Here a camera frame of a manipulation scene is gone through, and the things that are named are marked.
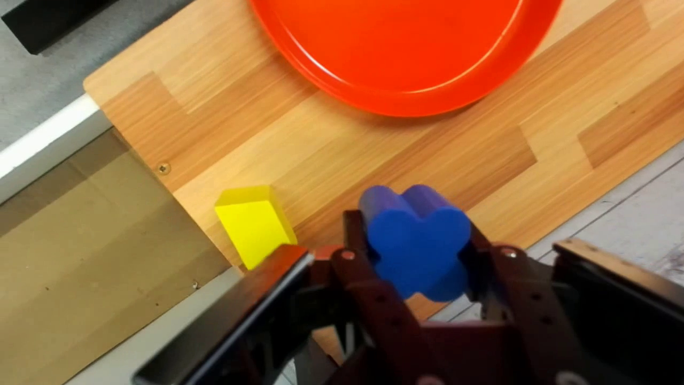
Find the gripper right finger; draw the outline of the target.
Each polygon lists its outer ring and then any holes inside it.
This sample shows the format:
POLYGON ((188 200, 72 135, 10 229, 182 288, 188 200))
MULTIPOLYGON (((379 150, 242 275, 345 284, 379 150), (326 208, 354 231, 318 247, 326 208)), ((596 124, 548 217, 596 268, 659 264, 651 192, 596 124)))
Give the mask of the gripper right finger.
POLYGON ((512 331, 508 351, 517 385, 593 383, 548 268, 517 247, 489 242, 480 229, 473 229, 462 262, 468 298, 483 305, 486 321, 500 321, 512 331))

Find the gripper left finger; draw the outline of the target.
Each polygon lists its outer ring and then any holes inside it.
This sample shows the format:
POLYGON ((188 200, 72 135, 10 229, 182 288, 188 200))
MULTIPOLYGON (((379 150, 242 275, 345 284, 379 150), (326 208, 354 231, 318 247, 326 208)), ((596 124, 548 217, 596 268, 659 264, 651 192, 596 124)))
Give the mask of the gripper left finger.
POLYGON ((366 221, 360 210, 345 213, 345 247, 331 254, 331 271, 356 325, 348 359, 331 385, 455 385, 408 305, 368 262, 366 221))

